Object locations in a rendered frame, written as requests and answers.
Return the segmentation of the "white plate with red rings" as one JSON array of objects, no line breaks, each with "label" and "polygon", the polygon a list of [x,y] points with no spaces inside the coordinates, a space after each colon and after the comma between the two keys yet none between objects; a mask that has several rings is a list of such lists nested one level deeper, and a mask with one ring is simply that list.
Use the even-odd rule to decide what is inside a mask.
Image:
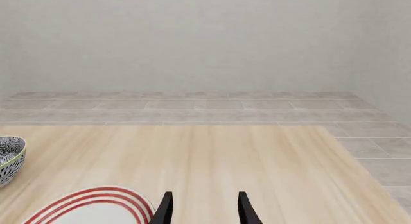
[{"label": "white plate with red rings", "polygon": [[154,214],[154,206],[138,191],[103,185],[58,198],[21,224],[149,224]]}]

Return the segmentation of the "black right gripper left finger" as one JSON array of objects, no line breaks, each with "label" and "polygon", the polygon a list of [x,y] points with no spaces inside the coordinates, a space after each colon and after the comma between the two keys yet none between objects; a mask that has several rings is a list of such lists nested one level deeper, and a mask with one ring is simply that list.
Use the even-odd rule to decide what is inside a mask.
[{"label": "black right gripper left finger", "polygon": [[173,193],[167,191],[149,224],[171,224],[173,216]]}]

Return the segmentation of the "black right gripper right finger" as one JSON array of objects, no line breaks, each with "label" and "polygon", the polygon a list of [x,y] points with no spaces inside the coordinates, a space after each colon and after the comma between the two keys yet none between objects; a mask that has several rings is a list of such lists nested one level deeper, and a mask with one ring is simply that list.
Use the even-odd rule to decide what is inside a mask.
[{"label": "black right gripper right finger", "polygon": [[240,224],[263,224],[244,191],[238,194],[238,215]]}]

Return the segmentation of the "black and white patterned bowl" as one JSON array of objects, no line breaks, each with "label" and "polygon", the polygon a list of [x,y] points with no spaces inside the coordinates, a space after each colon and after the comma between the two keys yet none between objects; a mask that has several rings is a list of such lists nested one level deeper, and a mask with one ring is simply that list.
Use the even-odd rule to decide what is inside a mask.
[{"label": "black and white patterned bowl", "polygon": [[0,136],[0,188],[8,185],[22,168],[26,142],[21,137]]}]

